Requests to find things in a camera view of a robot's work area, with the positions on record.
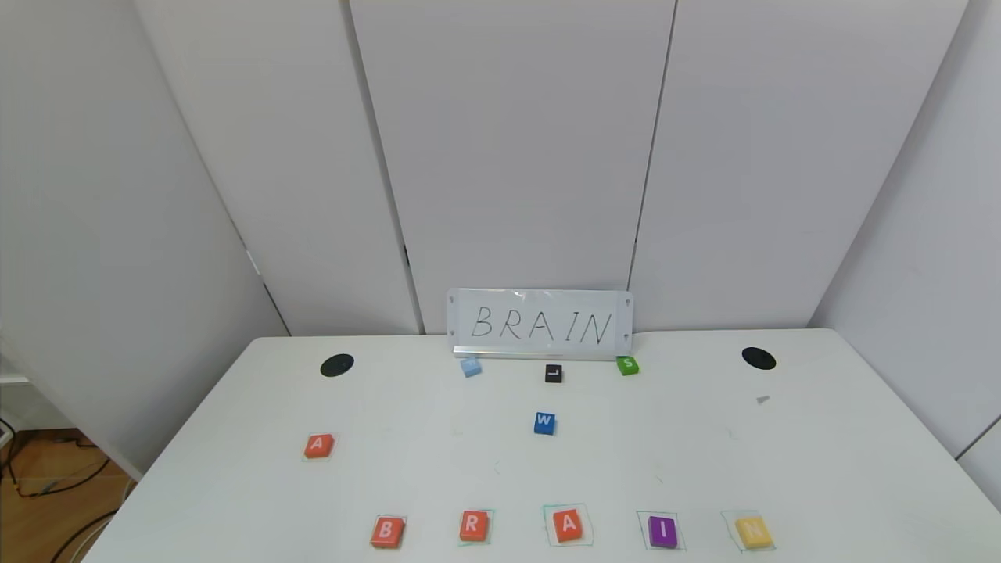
black cable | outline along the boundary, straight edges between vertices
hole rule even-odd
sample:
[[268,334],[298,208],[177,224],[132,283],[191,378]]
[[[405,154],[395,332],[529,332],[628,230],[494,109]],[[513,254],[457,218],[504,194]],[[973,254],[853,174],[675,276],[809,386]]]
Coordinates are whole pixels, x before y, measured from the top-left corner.
[[[91,473],[90,475],[88,475],[87,477],[85,477],[82,481],[80,481],[78,483],[74,483],[74,484],[70,485],[69,487],[62,487],[62,488],[59,488],[59,489],[47,489],[47,488],[43,488],[41,491],[39,491],[37,493],[29,493],[29,494],[26,495],[26,494],[24,494],[24,493],[21,492],[21,486],[17,482],[17,476],[14,475],[14,463],[13,462],[14,462],[14,455],[17,453],[17,452],[14,451],[14,440],[17,438],[17,432],[14,430],[14,427],[10,426],[10,424],[7,421],[5,421],[3,419],[0,419],[0,423],[2,423],[4,426],[6,426],[8,429],[10,429],[11,432],[14,433],[14,435],[10,439],[10,455],[7,456],[6,467],[7,467],[7,473],[10,474],[11,484],[14,486],[14,492],[17,493],[17,496],[21,497],[22,499],[36,499],[38,497],[46,497],[46,496],[49,496],[49,495],[54,495],[56,493],[62,493],[62,492],[65,492],[65,491],[76,489],[80,485],[83,485],[87,481],[90,481],[91,479],[97,477],[102,471],[104,471],[104,468],[108,467],[108,464],[111,463],[111,458],[104,458],[104,463],[101,464],[101,467],[97,468],[97,471],[95,471],[94,473]],[[53,487],[59,481],[50,483],[46,487]]]
[[[2,476],[3,470],[6,469],[8,466],[10,466],[12,463],[14,463],[14,456],[17,455],[18,450],[15,449],[16,448],[15,442],[17,440],[17,431],[14,430],[14,427],[10,426],[10,423],[3,420],[2,418],[0,418],[0,424],[6,426],[7,430],[10,430],[10,448],[7,450],[7,461],[5,461],[3,465],[0,465],[0,476]],[[10,473],[10,479],[11,481],[17,482],[17,478],[14,477],[13,471],[11,471]]]
[[75,540],[76,538],[80,537],[80,535],[82,535],[84,532],[86,532],[87,530],[89,530],[90,527],[93,526],[94,524],[99,523],[101,520],[105,520],[107,518],[111,518],[112,516],[115,515],[116,512],[118,512],[117,508],[114,509],[114,510],[112,510],[111,512],[109,512],[107,514],[102,514],[102,515],[98,516],[97,518],[95,518],[95,519],[91,520],[90,522],[88,522],[87,524],[85,524],[83,526],[83,528],[80,528],[79,530],[77,530],[76,533],[74,533],[72,536],[70,536],[69,539],[66,540],[66,542],[64,544],[62,544],[62,546],[59,547],[59,551],[56,551],[56,554],[52,556],[52,559],[49,561],[49,563],[56,563],[57,561],[59,561],[59,556],[62,555],[62,553],[64,551],[66,551],[66,548],[69,547],[69,544],[73,543],[73,540]]
[[62,493],[62,492],[65,492],[65,491],[69,491],[71,489],[76,489],[80,485],[83,485],[87,481],[90,481],[91,479],[97,477],[98,474],[100,474],[102,471],[104,471],[104,468],[108,467],[109,463],[111,463],[111,459],[110,458],[105,458],[104,463],[101,464],[101,467],[97,468],[97,471],[95,471],[94,473],[91,473],[90,475],[88,475],[87,477],[85,477],[80,482],[73,483],[69,487],[62,487],[60,489],[42,489],[41,491],[39,491],[37,493],[28,493],[26,495],[26,494],[24,494],[24,493],[21,492],[21,488],[17,485],[16,481],[14,481],[14,480],[11,480],[11,481],[14,482],[14,490],[17,492],[17,495],[19,497],[21,497],[22,499],[35,499],[35,498],[38,498],[38,497],[47,497],[49,495],[54,495],[56,493]]

round black hole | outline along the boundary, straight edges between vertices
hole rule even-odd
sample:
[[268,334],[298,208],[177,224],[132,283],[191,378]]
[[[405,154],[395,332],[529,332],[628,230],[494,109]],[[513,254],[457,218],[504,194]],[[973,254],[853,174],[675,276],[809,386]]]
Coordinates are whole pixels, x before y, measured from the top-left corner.
[[319,373],[328,378],[335,378],[351,369],[354,365],[354,357],[350,354],[338,354],[331,356],[319,367]]
[[759,370],[771,370],[775,368],[775,357],[760,348],[745,348],[741,353],[744,361]]

white table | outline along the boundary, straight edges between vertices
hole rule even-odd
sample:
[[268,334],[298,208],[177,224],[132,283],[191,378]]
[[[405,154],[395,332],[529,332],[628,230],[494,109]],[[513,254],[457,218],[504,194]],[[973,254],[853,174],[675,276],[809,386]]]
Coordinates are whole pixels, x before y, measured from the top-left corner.
[[[337,353],[354,368],[321,377]],[[1001,515],[836,333],[650,333],[634,354],[638,375],[563,362],[547,384],[542,361],[465,379],[444,337],[255,341],[86,561],[1001,561]],[[315,432],[339,433],[329,461],[302,461]],[[551,547],[558,503],[587,505],[593,546]],[[457,545],[471,508],[495,511],[489,545]],[[742,553],[735,509],[777,549]],[[678,513],[687,551],[648,550],[637,511]],[[398,551],[369,546],[378,514],[407,517]]]

square marker outline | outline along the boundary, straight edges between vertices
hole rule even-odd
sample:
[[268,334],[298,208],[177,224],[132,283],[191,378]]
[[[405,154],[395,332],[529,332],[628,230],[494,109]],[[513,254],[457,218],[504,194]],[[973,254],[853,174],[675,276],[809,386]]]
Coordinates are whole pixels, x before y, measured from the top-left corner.
[[306,435],[306,444],[308,445],[309,444],[309,439],[312,438],[313,436],[318,435],[318,434],[329,434],[330,436],[333,437],[333,447],[330,448],[330,455],[327,456],[327,457],[325,457],[325,458],[307,458],[306,457],[305,449],[303,448],[302,449],[302,461],[308,462],[308,463],[320,463],[320,462],[322,462],[322,463],[330,463],[330,460],[333,459],[333,454],[337,451],[337,444],[340,443],[340,433],[339,432],[330,432],[329,430],[321,430],[321,431],[317,431],[317,432],[310,432],[309,434]]
[[[661,518],[670,518],[675,521],[675,530],[678,532],[678,547],[658,547],[650,543],[650,526],[648,523],[651,516],[660,516]],[[688,551],[688,545],[685,543],[685,534],[682,532],[681,520],[678,518],[677,512],[657,512],[654,510],[638,510],[636,511],[636,517],[640,519],[640,533],[643,534],[643,543],[647,548],[647,551]]]
[[[478,511],[478,512],[485,512],[487,514],[486,539],[483,540],[483,541],[481,541],[481,542],[464,542],[461,539],[459,539],[458,540],[458,547],[468,547],[470,545],[490,545],[490,540],[493,537],[493,514],[496,513],[496,510],[494,510],[492,508],[463,508],[462,512],[465,512],[466,510],[474,510],[474,511]],[[459,517],[458,517],[458,527],[459,528],[462,527],[462,517],[461,517],[461,515],[459,515]]]
[[370,534],[368,534],[369,538],[371,538],[375,534],[375,526],[378,526],[378,519],[379,518],[399,518],[400,520],[403,521],[403,531],[399,534],[399,544],[396,547],[394,547],[394,548],[375,547],[375,546],[373,546],[371,544],[371,540],[369,539],[369,541],[368,541],[368,547],[377,549],[379,551],[383,551],[383,550],[393,551],[393,550],[402,549],[403,548],[403,538],[406,536],[406,517],[405,516],[401,516],[399,514],[376,514],[375,515],[375,521],[372,522],[372,531],[371,531]]
[[[586,537],[591,538],[590,541],[586,541],[585,538],[571,540],[564,543],[556,541],[556,529],[553,528],[553,515],[557,512],[561,512],[561,510],[571,508],[577,509],[578,514],[581,516],[581,526],[583,526],[587,532]],[[588,505],[584,503],[544,504],[543,523],[546,524],[546,541],[550,543],[550,547],[591,547],[595,545],[595,527],[591,523],[591,514],[588,512]]]
[[748,518],[753,516],[762,516],[757,510],[723,510],[720,512],[720,516],[723,516],[723,521],[727,523],[727,533],[730,534],[730,541],[734,542],[737,549],[741,550],[741,553],[756,553],[759,551],[775,551],[779,549],[779,546],[775,543],[775,538],[772,538],[772,547],[763,547],[761,549],[747,549],[744,547],[744,542],[740,541],[740,533],[737,531],[737,519]]

cable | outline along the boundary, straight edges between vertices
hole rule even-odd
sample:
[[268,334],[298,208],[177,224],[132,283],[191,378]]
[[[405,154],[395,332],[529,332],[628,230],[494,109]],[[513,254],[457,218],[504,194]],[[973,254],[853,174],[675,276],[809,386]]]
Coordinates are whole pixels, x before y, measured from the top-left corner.
[[[90,475],[88,475],[87,477],[85,477],[82,481],[79,481],[77,483],[73,483],[72,485],[70,485],[68,487],[62,487],[61,489],[50,489],[50,487],[53,487],[57,483],[59,483],[60,481],[64,481],[66,479],[66,478],[63,478],[63,479],[60,479],[58,481],[54,481],[52,483],[49,483],[41,491],[39,491],[37,493],[28,493],[28,494],[22,493],[21,492],[21,486],[18,485],[16,479],[13,479],[13,476],[14,476],[14,472],[13,472],[14,466],[8,466],[7,470],[8,470],[8,473],[11,474],[11,477],[12,477],[11,481],[14,484],[14,491],[17,492],[17,496],[21,497],[22,499],[35,499],[35,498],[38,498],[38,497],[47,497],[49,495],[54,495],[56,493],[63,493],[65,491],[70,491],[70,490],[76,489],[80,485],[83,485],[87,481],[90,481],[91,479],[97,477],[102,471],[104,471],[104,468],[108,467],[109,463],[111,463],[111,459],[110,458],[105,458],[104,459],[104,463],[101,464],[101,467],[97,468],[97,471],[95,471],[94,473],[91,473]],[[93,465],[96,465],[96,463],[88,465],[87,467],[92,467]]]
[[57,563],[59,561],[59,556],[62,555],[64,551],[66,551],[66,548],[69,547],[69,544],[73,543],[73,540],[80,537],[81,534],[90,529],[90,527],[93,526],[94,524],[97,524],[98,522],[106,518],[111,518],[112,516],[115,515],[116,512],[118,512],[117,508],[112,510],[111,512],[98,516],[97,518],[91,520],[90,522],[87,522],[87,524],[85,524],[83,528],[77,530],[72,536],[69,537],[68,540],[66,540],[61,546],[59,546],[59,549],[56,551],[56,554],[52,556],[52,559],[49,560],[49,563]]
[[[16,456],[18,454],[19,450],[15,449],[16,448],[16,442],[17,442],[17,431],[14,430],[14,427],[10,426],[10,423],[8,423],[7,421],[3,420],[2,418],[0,418],[0,424],[6,426],[7,430],[9,430],[11,432],[11,436],[10,436],[10,448],[7,450],[7,461],[5,461],[3,463],[3,465],[0,465],[0,475],[3,475],[3,470],[6,469],[7,466],[9,466],[11,463],[14,462],[14,456]],[[11,473],[10,477],[11,477],[11,481],[15,481],[13,473]]]
[[[74,484],[72,484],[72,485],[70,485],[68,487],[62,487],[60,489],[53,489],[52,488],[52,487],[56,486],[56,484],[58,484],[59,482],[64,481],[66,479],[66,478],[63,478],[63,479],[59,479],[59,480],[53,481],[52,483],[49,483],[41,491],[39,491],[37,493],[24,494],[24,493],[21,492],[21,485],[17,482],[17,476],[14,475],[14,463],[13,463],[14,462],[14,456],[17,455],[20,452],[20,450],[17,450],[17,451],[14,450],[15,441],[17,440],[17,432],[14,430],[14,427],[12,427],[10,425],[10,423],[8,423],[7,421],[3,420],[2,418],[0,418],[0,424],[3,424],[11,432],[14,433],[14,436],[10,439],[10,450],[9,450],[10,454],[7,456],[6,468],[7,468],[7,473],[10,474],[11,484],[14,485],[14,492],[16,492],[17,496],[21,497],[22,499],[34,499],[34,498],[38,498],[38,497],[45,497],[45,496],[48,496],[48,495],[54,495],[56,493],[62,493],[62,492],[65,492],[65,491],[70,491],[72,489],[76,489],[80,485],[83,485],[87,481],[90,481],[91,479],[97,477],[102,471],[104,471],[104,468],[108,467],[108,464],[111,463],[111,458],[104,458],[104,463],[101,464],[101,467],[97,468],[97,471],[95,471],[94,473],[91,473],[90,475],[88,475],[87,477],[85,477],[82,481],[80,481],[78,483],[74,483]],[[27,445],[27,443],[22,444],[21,445],[21,449],[24,449],[25,445]],[[86,469],[88,467],[93,467],[94,465],[97,465],[97,464],[96,463],[90,464],[88,466],[85,466],[83,469]],[[74,471],[73,473],[71,473],[69,475],[69,477],[72,477],[73,475],[76,475],[77,473],[80,473],[80,471],[83,471],[83,469]]]
[[[125,499],[128,498],[128,490],[129,487],[132,486],[132,483],[135,483],[135,481],[132,481],[131,479],[125,481],[125,489],[122,491],[122,502],[119,504],[119,508],[121,508],[120,505],[125,504]],[[87,534],[87,537],[83,538],[83,541],[77,546],[76,551],[73,552],[73,557],[69,558],[69,563],[76,563],[76,558],[79,557],[81,553],[86,553],[88,551],[83,549],[84,546],[86,546],[91,539],[97,536],[97,534],[101,533],[101,530],[103,530],[110,522],[110,520],[106,520],[100,526],[94,528],[94,531]]]
[[108,523],[110,522],[111,522],[110,520],[105,520],[104,522],[101,522],[100,526],[94,528],[92,532],[87,534],[87,537],[83,538],[83,541],[80,542],[79,546],[77,546],[76,551],[73,552],[73,557],[69,558],[69,563],[76,563],[76,558],[80,557],[81,552],[84,552],[83,546],[87,545],[87,543],[90,542],[90,540],[94,539],[94,537],[97,536],[97,534],[100,534],[101,530],[103,530],[104,527],[107,526]]

